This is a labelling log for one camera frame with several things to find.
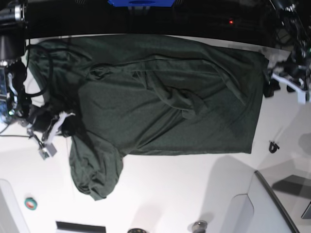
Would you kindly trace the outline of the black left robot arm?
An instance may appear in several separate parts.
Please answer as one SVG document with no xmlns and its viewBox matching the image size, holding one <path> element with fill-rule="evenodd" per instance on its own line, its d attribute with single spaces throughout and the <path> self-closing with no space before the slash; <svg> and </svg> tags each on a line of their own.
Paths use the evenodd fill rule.
<svg viewBox="0 0 311 233">
<path fill-rule="evenodd" d="M 284 61 L 268 70 L 270 81 L 285 84 L 297 94 L 300 104 L 311 101 L 311 38 L 299 15 L 298 1 L 272 0 L 279 22 L 290 36 L 293 50 Z"/>
</svg>

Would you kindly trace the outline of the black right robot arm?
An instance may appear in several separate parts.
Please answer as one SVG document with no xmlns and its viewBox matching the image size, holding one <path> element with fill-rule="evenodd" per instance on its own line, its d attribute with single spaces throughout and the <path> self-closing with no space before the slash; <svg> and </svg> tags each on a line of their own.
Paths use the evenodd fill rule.
<svg viewBox="0 0 311 233">
<path fill-rule="evenodd" d="M 27 130 L 27 137 L 38 145 L 42 159 L 53 157 L 57 150 L 52 141 L 55 136 L 73 134 L 69 119 L 75 113 L 70 109 L 57 110 L 47 102 L 42 107 L 32 103 L 32 98 L 44 95 L 53 76 L 52 57 L 47 49 L 31 44 L 25 33 L 28 2 L 26 0 L 2 0 L 0 2 L 0 121 L 7 126 L 19 123 Z M 22 62 L 31 51 L 43 52 L 48 59 L 48 78 L 39 92 L 25 91 L 28 64 Z"/>
</svg>

